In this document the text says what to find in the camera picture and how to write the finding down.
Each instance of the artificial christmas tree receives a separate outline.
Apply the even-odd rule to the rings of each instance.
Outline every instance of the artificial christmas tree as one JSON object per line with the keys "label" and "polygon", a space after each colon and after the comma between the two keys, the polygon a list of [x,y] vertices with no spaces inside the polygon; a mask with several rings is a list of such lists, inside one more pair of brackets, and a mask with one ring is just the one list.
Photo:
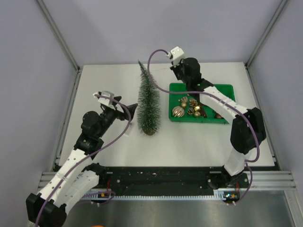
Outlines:
{"label": "artificial christmas tree", "polygon": [[152,136],[160,126],[160,94],[150,81],[147,69],[140,62],[141,85],[138,96],[137,121],[139,130]]}

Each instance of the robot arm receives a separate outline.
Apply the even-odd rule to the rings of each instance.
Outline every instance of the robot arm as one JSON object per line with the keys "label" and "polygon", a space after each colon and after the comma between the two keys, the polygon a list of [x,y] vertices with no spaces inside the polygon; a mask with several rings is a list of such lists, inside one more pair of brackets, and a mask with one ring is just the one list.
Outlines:
{"label": "robot arm", "polygon": [[[120,96],[114,97],[114,94],[106,91],[96,94],[110,97],[116,101],[121,100]],[[90,111],[83,116],[82,133],[66,162],[46,187],[38,194],[31,193],[26,200],[28,219],[36,223],[42,205],[55,190],[42,211],[38,221],[40,227],[61,227],[72,207],[103,178],[105,168],[95,164],[95,156],[91,156],[91,154],[102,147],[101,137],[115,119],[123,121],[129,120],[129,117],[125,112],[118,111],[116,103],[108,101],[108,99],[98,98],[98,102],[101,103],[103,113],[99,115]],[[131,114],[130,120],[133,119],[137,106],[137,104],[133,104],[126,107]]]}
{"label": "robot arm", "polygon": [[260,144],[266,138],[261,111],[258,108],[248,109],[237,104],[218,91],[211,82],[201,78],[200,64],[197,59],[185,58],[181,48],[172,49],[168,57],[172,64],[170,69],[173,70],[178,80],[185,83],[186,90],[200,92],[200,94],[191,94],[191,96],[215,110],[232,125],[231,144],[233,149],[224,169],[229,176],[241,174],[244,170],[245,155],[256,147],[256,143],[247,123],[239,114],[249,120]]}

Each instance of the christmas ornament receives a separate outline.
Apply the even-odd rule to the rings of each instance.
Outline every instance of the christmas ornament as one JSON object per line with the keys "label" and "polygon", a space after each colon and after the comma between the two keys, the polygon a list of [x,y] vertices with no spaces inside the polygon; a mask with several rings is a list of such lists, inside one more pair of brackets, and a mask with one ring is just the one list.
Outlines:
{"label": "christmas ornament", "polygon": [[181,106],[176,106],[172,109],[172,115],[174,117],[183,117],[184,113],[185,111]]}
{"label": "christmas ornament", "polygon": [[200,110],[201,110],[201,107],[198,106],[198,105],[196,105],[196,106],[194,107],[194,110],[195,110],[195,111],[200,111]]}
{"label": "christmas ornament", "polygon": [[218,113],[215,114],[214,116],[216,119],[224,119],[221,115],[219,115]]}
{"label": "christmas ornament", "polygon": [[141,84],[138,95],[137,121],[141,132],[152,136],[160,126],[160,94],[150,81],[147,69],[139,62],[141,69]]}
{"label": "christmas ornament", "polygon": [[188,113],[189,115],[193,115],[194,112],[195,112],[195,110],[193,109],[193,107],[190,107],[190,108],[187,110],[187,113]]}
{"label": "christmas ornament", "polygon": [[186,96],[184,96],[183,98],[179,99],[179,102],[187,103],[188,102],[188,98]]}
{"label": "christmas ornament", "polygon": [[186,106],[187,106],[186,102],[182,102],[182,103],[181,103],[181,107],[182,107],[183,109],[186,108]]}
{"label": "christmas ornament", "polygon": [[189,104],[190,104],[191,107],[195,107],[195,106],[198,105],[198,102],[195,99],[191,98],[189,100]]}
{"label": "christmas ornament", "polygon": [[200,117],[201,116],[201,113],[200,112],[198,112],[198,111],[196,111],[196,112],[194,112],[194,117]]}

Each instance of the gold ornament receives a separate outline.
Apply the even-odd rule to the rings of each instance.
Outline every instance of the gold ornament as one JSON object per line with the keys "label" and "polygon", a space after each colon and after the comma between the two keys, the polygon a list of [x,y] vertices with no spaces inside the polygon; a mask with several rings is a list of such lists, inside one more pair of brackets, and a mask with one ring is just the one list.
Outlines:
{"label": "gold ornament", "polygon": [[182,103],[181,103],[181,107],[182,107],[183,109],[186,108],[186,106],[187,106],[186,102],[182,102]]}
{"label": "gold ornament", "polygon": [[194,117],[200,117],[201,116],[201,113],[200,112],[198,112],[198,111],[196,111],[196,112],[194,112]]}
{"label": "gold ornament", "polygon": [[201,107],[198,106],[198,105],[196,105],[196,106],[194,107],[194,110],[195,110],[195,111],[200,111],[200,110],[201,110]]}
{"label": "gold ornament", "polygon": [[184,113],[184,109],[181,106],[176,106],[172,109],[172,115],[174,117],[183,117]]}

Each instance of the cable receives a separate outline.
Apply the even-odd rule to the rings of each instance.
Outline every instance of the cable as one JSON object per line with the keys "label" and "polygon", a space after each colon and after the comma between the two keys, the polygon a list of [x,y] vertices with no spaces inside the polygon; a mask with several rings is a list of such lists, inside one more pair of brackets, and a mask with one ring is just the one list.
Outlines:
{"label": "cable", "polygon": [[213,95],[213,94],[210,94],[210,93],[207,93],[207,92],[202,92],[202,91],[181,91],[181,92],[175,92],[175,91],[167,91],[165,89],[162,89],[161,87],[159,87],[155,81],[152,79],[152,76],[151,76],[151,73],[150,73],[150,64],[151,64],[151,60],[152,60],[152,57],[155,53],[157,52],[164,52],[166,53],[166,55],[168,55],[169,53],[164,50],[164,49],[158,49],[158,50],[155,50],[153,53],[151,53],[148,61],[147,61],[147,72],[148,72],[148,75],[149,75],[149,79],[151,81],[151,83],[157,88],[159,89],[160,91],[163,91],[165,93],[168,93],[168,94],[203,94],[203,95],[207,95],[207,96],[210,96],[214,99],[216,99],[217,101],[223,103],[223,105],[227,106],[228,108],[230,108],[231,110],[233,110],[234,112],[236,112],[238,115],[240,115],[244,121],[246,122],[246,124],[248,125],[248,127],[250,128],[250,131],[251,131],[251,134],[254,138],[254,141],[256,143],[256,148],[257,148],[257,155],[256,155],[256,158],[254,160],[245,160],[245,166],[246,168],[250,171],[250,183],[246,189],[246,191],[244,192],[244,194],[241,196],[241,198],[236,202],[234,203],[234,205],[238,204],[238,202],[240,202],[244,197],[245,195],[248,193],[250,187],[251,187],[251,184],[252,184],[252,171],[251,171],[251,168],[248,166],[247,162],[257,162],[259,157],[260,157],[260,146],[259,146],[259,142],[258,142],[258,139],[257,139],[257,136],[256,136],[256,133],[251,125],[251,123],[249,122],[249,120],[247,119],[247,117],[242,114],[239,110],[237,110],[236,108],[234,108],[233,106],[229,105],[228,103],[226,103],[225,101],[221,100],[220,98],[218,98],[217,96]]}
{"label": "cable", "polygon": [[[82,162],[84,162],[86,159],[94,156],[95,154],[103,151],[104,149],[108,148],[110,145],[112,145],[113,143],[115,143],[118,139],[120,139],[123,134],[127,131],[130,123],[131,123],[131,120],[132,120],[132,117],[131,117],[131,113],[129,112],[128,108],[123,105],[122,103],[118,102],[117,100],[113,99],[113,98],[110,98],[110,97],[107,97],[107,96],[100,96],[100,95],[95,95],[97,98],[105,98],[105,99],[109,99],[117,104],[119,104],[127,113],[128,115],[128,123],[127,123],[127,126],[125,127],[125,129],[123,130],[123,132],[118,135],[113,141],[111,141],[110,143],[108,143],[107,145],[105,145],[104,147],[102,147],[101,149],[99,150],[96,150],[94,151],[93,153],[91,153],[90,155],[87,155],[85,158],[83,158],[82,160],[80,160],[79,162],[77,162],[72,168],[70,168],[69,171],[67,171],[67,173],[64,175],[64,177],[67,177],[78,165],[80,165]],[[39,213],[37,215],[37,218],[36,218],[36,223],[35,223],[35,227],[38,227],[38,223],[39,223],[39,220],[40,220],[40,217],[42,215],[42,212],[43,212],[43,209],[44,207],[46,206],[47,202],[50,200],[50,198],[55,194],[56,190],[60,187],[60,185],[63,183],[63,179],[61,179],[59,181],[59,183],[54,187],[53,191],[49,194],[49,196],[46,198],[46,200],[44,201],[44,203],[42,204],[40,210],[39,210]]]}
{"label": "cable", "polygon": [[248,193],[248,191],[249,191],[250,188],[251,188],[251,184],[252,184],[252,170],[251,170],[251,168],[248,166],[247,163],[245,163],[245,167],[246,167],[246,168],[249,170],[249,172],[250,172],[250,183],[249,183],[247,189],[245,190],[245,192],[243,193],[243,195],[239,198],[238,201],[236,201],[236,202],[234,203],[234,205],[238,205],[238,203],[244,199],[244,197],[246,196],[246,194]]}
{"label": "cable", "polygon": [[116,196],[115,192],[113,192],[113,191],[96,192],[96,193],[91,193],[91,194],[84,195],[82,198],[86,198],[86,197],[93,196],[93,195],[99,195],[99,194],[107,194],[107,193],[110,193],[110,194],[113,194],[113,195],[108,200],[101,203],[101,205],[105,205],[105,204],[108,204]]}

